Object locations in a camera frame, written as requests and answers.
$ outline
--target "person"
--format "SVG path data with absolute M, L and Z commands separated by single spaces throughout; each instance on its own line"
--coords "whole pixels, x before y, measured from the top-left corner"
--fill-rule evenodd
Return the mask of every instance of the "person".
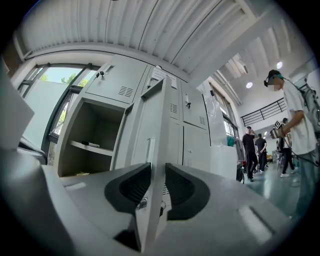
M 278 70 L 271 70 L 264 85 L 271 92 L 283 90 L 289 122 L 270 135 L 280 138 L 291 133 L 292 152 L 299 159 L 300 195 L 296 216 L 302 216 L 310 205 L 316 189 L 316 173 L 313 155 L 316 155 L 316 136 L 311 121 L 306 116 L 308 109 L 299 90 L 285 79 Z
M 264 138 L 262 138 L 262 134 L 258 134 L 258 139 L 255 141 L 255 145 L 257 146 L 257 152 L 259 155 L 259 169 L 260 172 L 263 173 L 265 171 L 265 166 L 267 163 L 267 142 Z
M 283 124 L 286 125 L 288 123 L 288 119 L 284 118 L 282 120 Z M 290 164 L 290 167 L 292 170 L 295 169 L 294 163 L 292 162 L 292 152 L 291 152 L 291 135 L 290 132 L 285 135 L 283 138 L 283 149 L 282 149 L 282 154 L 283 154 L 283 169 L 282 173 L 280 175 L 281 178 L 287 178 L 290 175 L 286 173 L 288 164 Z
M 245 130 L 245 135 L 242 137 L 242 143 L 245 150 L 245 158 L 246 158 L 246 169 L 247 169 L 247 177 L 250 182 L 254 181 L 253 172 L 258 164 L 258 159 L 256 156 L 256 149 L 254 138 L 258 136 L 255 132 L 248 126 Z

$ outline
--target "metal railing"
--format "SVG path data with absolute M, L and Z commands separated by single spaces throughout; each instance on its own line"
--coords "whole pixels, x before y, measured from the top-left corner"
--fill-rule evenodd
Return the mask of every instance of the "metal railing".
M 254 112 L 242 116 L 242 121 L 245 127 L 250 126 L 254 123 L 268 119 L 275 116 L 287 109 L 284 98 L 281 98 L 263 108 L 260 108 Z

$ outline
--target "locker shelf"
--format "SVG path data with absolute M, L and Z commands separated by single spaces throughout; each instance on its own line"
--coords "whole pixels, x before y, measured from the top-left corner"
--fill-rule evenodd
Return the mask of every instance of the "locker shelf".
M 91 151 L 91 152 L 94 152 L 94 153 L 98 153 L 98 154 L 101 154 L 101 155 L 106 155 L 106 156 L 112 157 L 113 154 L 114 154 L 114 152 L 112 150 L 108 150 L 108 149 L 101 148 L 101 147 L 83 145 L 83 144 L 81 144 L 79 142 L 76 142 L 74 140 L 72 140 L 70 142 L 70 144 L 72 146 L 77 147 L 77 148 L 80 148 L 80 149 L 83 149 L 83 150 L 88 150 L 88 151 Z

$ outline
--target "gray floor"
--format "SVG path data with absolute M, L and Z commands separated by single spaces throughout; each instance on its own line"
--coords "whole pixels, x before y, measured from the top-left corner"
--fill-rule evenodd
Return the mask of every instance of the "gray floor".
M 254 182 L 249 182 L 245 173 L 244 184 L 268 199 L 287 216 L 292 216 L 296 210 L 300 192 L 300 175 L 291 175 L 291 168 L 287 168 L 288 178 L 280 178 L 281 171 L 277 171 L 277 164 L 268 164 L 269 168 L 265 173 L 253 175 Z

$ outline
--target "sign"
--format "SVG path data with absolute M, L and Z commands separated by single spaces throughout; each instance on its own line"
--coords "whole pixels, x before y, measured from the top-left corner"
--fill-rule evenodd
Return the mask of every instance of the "sign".
M 153 68 L 153 71 L 152 71 L 151 79 L 160 81 L 160 80 L 164 79 L 166 76 L 168 76 L 169 78 L 171 78 L 171 86 L 172 86 L 173 88 L 175 88 L 175 89 L 178 89 L 178 88 L 177 88 L 177 78 L 174 77 L 174 76 L 171 75 L 171 74 L 166 73 L 166 72 L 163 71 L 162 69 L 159 69 L 159 68 L 154 67 L 154 68 Z

